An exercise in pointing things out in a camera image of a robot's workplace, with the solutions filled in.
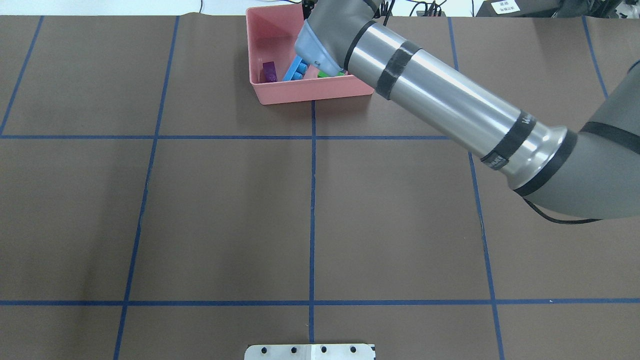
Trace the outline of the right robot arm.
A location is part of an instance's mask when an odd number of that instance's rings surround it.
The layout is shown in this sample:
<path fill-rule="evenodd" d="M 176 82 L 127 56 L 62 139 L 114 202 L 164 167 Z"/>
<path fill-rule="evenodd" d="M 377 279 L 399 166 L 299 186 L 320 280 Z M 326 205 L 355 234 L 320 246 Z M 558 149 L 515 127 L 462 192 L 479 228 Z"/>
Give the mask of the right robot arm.
<path fill-rule="evenodd" d="M 375 21 L 379 0 L 320 0 L 295 53 L 345 71 L 505 175 L 535 212 L 573 222 L 638 216 L 639 64 L 578 131 L 550 127 Z"/>

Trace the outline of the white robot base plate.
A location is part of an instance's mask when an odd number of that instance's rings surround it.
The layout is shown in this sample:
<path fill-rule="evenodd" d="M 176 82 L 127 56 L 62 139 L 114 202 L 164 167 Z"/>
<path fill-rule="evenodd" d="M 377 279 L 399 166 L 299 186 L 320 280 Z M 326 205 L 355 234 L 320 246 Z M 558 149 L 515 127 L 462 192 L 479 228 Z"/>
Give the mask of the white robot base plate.
<path fill-rule="evenodd" d="M 375 346 L 366 343 L 254 344 L 245 360 L 375 360 Z"/>

